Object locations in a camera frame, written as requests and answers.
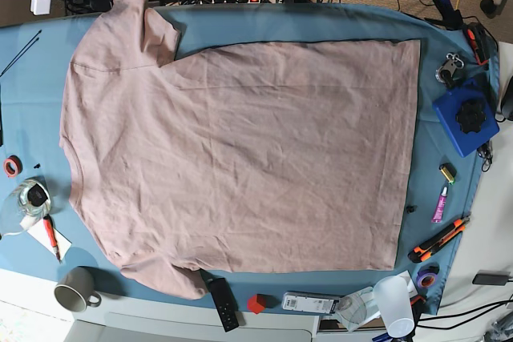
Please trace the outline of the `blue box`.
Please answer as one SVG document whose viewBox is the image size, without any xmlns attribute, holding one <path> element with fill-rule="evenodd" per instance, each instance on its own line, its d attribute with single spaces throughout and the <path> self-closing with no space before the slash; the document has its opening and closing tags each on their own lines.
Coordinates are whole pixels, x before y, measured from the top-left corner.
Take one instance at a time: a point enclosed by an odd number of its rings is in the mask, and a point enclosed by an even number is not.
<svg viewBox="0 0 513 342">
<path fill-rule="evenodd" d="M 432 107 L 457 153 L 465 158 L 499 133 L 485 95 L 487 80 L 469 78 L 433 101 Z"/>
</svg>

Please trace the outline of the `black knob on box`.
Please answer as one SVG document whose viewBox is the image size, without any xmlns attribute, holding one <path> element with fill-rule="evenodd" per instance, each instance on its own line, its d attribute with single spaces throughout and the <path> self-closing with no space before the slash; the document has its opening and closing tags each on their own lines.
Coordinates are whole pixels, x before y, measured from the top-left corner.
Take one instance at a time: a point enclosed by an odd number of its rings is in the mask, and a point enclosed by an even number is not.
<svg viewBox="0 0 513 342">
<path fill-rule="evenodd" d="M 481 99 L 468 99 L 462 103 L 455 116 L 460 131 L 464 134 L 479 133 L 486 121 L 486 113 Z"/>
</svg>

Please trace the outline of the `red pen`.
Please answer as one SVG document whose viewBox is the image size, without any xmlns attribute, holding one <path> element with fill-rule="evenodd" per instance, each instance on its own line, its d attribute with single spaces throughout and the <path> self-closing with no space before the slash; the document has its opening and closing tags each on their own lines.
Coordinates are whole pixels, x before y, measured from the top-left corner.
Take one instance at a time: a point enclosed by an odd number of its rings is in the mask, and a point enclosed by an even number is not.
<svg viewBox="0 0 513 342">
<path fill-rule="evenodd" d="M 61 260 L 60 250 L 59 250 L 59 244 L 58 244 L 57 238 L 55 236 L 55 230 L 54 230 L 52 219 L 49 215 L 45 215 L 42 219 L 43 219 L 43 224 L 44 224 L 47 236 L 50 240 L 50 245 L 51 245 L 52 251 L 55 254 L 57 261 L 59 261 L 61 263 L 62 260 Z"/>
</svg>

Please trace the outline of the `red cube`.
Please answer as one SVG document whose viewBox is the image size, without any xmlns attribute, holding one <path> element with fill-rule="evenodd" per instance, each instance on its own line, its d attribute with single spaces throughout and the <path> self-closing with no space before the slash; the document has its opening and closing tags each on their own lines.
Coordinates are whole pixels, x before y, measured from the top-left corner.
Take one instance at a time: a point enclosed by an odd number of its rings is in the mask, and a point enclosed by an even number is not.
<svg viewBox="0 0 513 342">
<path fill-rule="evenodd" d="M 253 314 L 260 314 L 267 308 L 266 304 L 266 296 L 256 294 L 248 299 L 247 309 Z"/>
</svg>

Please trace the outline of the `grey ceramic mug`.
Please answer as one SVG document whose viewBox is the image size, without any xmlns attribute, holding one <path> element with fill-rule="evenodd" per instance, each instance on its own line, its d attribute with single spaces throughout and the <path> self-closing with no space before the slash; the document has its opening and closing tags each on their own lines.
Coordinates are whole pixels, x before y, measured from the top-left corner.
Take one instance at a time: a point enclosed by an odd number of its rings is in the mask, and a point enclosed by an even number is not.
<svg viewBox="0 0 513 342">
<path fill-rule="evenodd" d="M 83 267 L 71 269 L 55 286 L 54 296 L 70 312 L 85 312 L 102 303 L 101 295 L 95 291 L 92 274 Z"/>
</svg>

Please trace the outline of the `dusty pink T-shirt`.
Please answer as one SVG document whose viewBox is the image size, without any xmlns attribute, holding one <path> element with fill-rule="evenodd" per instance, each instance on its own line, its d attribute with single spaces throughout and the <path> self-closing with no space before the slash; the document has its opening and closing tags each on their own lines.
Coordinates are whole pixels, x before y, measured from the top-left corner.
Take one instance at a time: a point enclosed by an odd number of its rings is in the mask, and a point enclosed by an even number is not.
<svg viewBox="0 0 513 342">
<path fill-rule="evenodd" d="M 255 42 L 176 57 L 147 0 L 77 46 L 60 144 L 70 203 L 127 278 L 187 300 L 203 270 L 390 270 L 421 43 Z"/>
</svg>

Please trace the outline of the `orange black utility knife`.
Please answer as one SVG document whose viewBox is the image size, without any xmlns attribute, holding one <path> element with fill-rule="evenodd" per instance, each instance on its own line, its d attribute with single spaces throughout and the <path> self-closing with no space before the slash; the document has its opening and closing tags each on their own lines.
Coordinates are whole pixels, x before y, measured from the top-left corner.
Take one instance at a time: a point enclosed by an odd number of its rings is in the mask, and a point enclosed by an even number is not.
<svg viewBox="0 0 513 342">
<path fill-rule="evenodd" d="M 412 249 L 408 254 L 409 260 L 414 264 L 427 261 L 442 250 L 457 234 L 463 232 L 469 222 L 470 217 L 467 216 L 447 225 L 439 233 Z"/>
</svg>

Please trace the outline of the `white paper note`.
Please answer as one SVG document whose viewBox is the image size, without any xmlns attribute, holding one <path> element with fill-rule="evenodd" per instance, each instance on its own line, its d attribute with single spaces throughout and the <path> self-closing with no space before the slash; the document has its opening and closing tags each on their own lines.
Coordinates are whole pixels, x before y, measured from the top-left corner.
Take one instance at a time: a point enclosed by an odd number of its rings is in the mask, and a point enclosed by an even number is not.
<svg viewBox="0 0 513 342">
<path fill-rule="evenodd" d="M 47 250 L 51 251 L 59 262 L 63 261 L 63 257 L 71 248 L 71 242 L 56 230 L 51 219 L 41 219 L 27 232 Z"/>
</svg>

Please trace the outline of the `purple glue tube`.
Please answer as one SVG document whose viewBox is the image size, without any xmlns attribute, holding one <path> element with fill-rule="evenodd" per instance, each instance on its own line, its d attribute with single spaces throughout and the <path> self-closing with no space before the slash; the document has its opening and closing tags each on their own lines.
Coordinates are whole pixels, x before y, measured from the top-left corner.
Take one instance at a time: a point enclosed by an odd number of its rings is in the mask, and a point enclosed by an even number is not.
<svg viewBox="0 0 513 342">
<path fill-rule="evenodd" d="M 448 194 L 448 187 L 444 186 L 440 192 L 439 197 L 438 197 L 438 202 L 436 204 L 436 208 L 434 210 L 434 214 L 431 219 L 432 223 L 441 223 L 442 222 L 442 217 L 443 217 L 444 207 L 446 204 L 447 194 Z"/>
</svg>

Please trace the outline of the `black remote control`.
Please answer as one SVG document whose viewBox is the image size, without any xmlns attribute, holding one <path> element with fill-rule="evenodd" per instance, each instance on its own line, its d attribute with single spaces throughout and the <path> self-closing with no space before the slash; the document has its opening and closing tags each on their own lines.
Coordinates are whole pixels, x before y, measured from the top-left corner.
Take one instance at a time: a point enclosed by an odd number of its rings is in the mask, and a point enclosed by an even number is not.
<svg viewBox="0 0 513 342">
<path fill-rule="evenodd" d="M 226 279 L 215 278 L 209 280 L 208 289 L 224 331 L 230 332 L 238 328 L 240 325 L 236 316 L 236 301 Z"/>
</svg>

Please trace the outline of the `blue table cloth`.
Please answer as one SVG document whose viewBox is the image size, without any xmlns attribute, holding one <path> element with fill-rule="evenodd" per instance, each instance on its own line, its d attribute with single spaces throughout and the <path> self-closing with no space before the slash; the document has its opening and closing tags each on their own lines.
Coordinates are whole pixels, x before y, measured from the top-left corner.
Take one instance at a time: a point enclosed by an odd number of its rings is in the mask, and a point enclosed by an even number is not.
<svg viewBox="0 0 513 342">
<path fill-rule="evenodd" d="M 479 74 L 473 52 L 459 31 L 441 30 L 417 18 L 366 5 L 174 6 L 160 14 L 180 32 L 176 55 L 183 58 L 210 46 L 241 42 L 321 42 L 386 40 L 421 42 L 418 116 L 406 202 L 414 211 L 404 215 L 395 271 L 418 272 L 408 252 L 440 230 L 430 218 L 442 186 L 441 163 L 457 171 L 443 214 L 449 223 L 470 212 L 481 174 L 477 155 L 462 158 L 454 149 L 432 102 L 444 93 L 435 71 L 447 53 L 459 54 L 468 76 Z M 99 249 L 68 202 L 71 169 L 59 146 L 59 120 L 67 68 L 75 48 L 94 21 L 93 16 L 48 19 L 1 30 L 1 68 L 41 30 L 39 40 L 2 76 L 2 157 L 16 155 L 22 177 L 38 177 L 53 197 L 55 223 L 71 249 L 59 263 L 28 233 L 1 242 L 1 267 L 45 280 L 57 280 L 71 268 L 91 269 L 102 292 L 144 300 L 172 302 L 172 297 L 125 278 Z"/>
</svg>

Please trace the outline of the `metal clamp tool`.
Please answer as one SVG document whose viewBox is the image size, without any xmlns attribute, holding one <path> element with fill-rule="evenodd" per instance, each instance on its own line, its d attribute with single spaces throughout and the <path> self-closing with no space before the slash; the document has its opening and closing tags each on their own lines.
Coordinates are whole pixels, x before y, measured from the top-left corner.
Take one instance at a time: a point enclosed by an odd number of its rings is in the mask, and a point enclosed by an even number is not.
<svg viewBox="0 0 513 342">
<path fill-rule="evenodd" d="M 456 53 L 447 53 L 445 62 L 435 71 L 435 78 L 447 89 L 455 87 L 454 73 L 462 70 L 464 61 Z"/>
</svg>

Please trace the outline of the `red tape roll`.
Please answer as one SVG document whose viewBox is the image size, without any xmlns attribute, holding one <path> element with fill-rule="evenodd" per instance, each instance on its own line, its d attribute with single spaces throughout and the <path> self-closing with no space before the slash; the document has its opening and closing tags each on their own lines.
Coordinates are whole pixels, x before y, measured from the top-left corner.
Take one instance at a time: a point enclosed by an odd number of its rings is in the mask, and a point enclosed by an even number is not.
<svg viewBox="0 0 513 342">
<path fill-rule="evenodd" d="M 22 172 L 22 163 L 16 155 L 11 155 L 4 160 L 3 170 L 8 178 L 14 178 Z"/>
</svg>

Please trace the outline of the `purple tape roll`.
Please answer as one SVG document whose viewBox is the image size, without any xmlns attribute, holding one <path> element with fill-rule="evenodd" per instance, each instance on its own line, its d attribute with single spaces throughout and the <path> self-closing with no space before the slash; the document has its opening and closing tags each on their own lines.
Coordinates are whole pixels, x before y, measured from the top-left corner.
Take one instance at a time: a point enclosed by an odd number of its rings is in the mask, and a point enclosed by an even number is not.
<svg viewBox="0 0 513 342">
<path fill-rule="evenodd" d="M 439 267 L 430 265 L 418 271 L 417 274 L 417 287 L 429 288 L 433 286 L 438 279 Z"/>
</svg>

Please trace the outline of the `white barcode device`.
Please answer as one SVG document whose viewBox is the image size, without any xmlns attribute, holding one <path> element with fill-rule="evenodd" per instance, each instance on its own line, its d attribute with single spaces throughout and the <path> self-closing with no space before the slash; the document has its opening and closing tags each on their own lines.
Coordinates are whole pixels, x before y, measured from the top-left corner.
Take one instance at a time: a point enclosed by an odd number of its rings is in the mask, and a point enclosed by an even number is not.
<svg viewBox="0 0 513 342">
<path fill-rule="evenodd" d="M 332 314 L 341 302 L 340 296 L 312 294 L 305 292 L 286 292 L 281 308 L 286 311 Z"/>
</svg>

